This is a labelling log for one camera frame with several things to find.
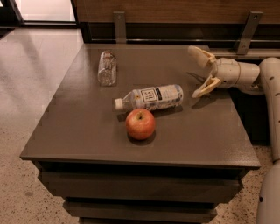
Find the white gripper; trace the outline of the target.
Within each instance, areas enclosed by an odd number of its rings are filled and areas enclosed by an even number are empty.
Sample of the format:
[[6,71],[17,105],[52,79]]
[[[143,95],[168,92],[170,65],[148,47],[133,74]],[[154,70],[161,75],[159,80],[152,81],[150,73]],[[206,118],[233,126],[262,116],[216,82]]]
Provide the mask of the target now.
[[193,92],[193,98],[209,94],[217,87],[231,88],[237,83],[241,69],[234,59],[220,58],[216,60],[212,53],[193,45],[188,47],[188,54],[201,68],[213,66],[212,75],[209,75],[206,81]]

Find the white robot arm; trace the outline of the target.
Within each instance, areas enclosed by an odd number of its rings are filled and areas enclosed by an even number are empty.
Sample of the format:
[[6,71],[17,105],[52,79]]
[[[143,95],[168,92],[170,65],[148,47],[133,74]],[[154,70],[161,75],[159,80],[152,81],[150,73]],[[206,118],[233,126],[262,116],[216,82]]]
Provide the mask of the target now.
[[244,94],[263,95],[269,129],[272,166],[264,175],[255,224],[280,224],[280,59],[268,57],[260,64],[217,58],[197,46],[188,55],[207,71],[202,85],[192,93],[200,98],[216,88],[238,88]]

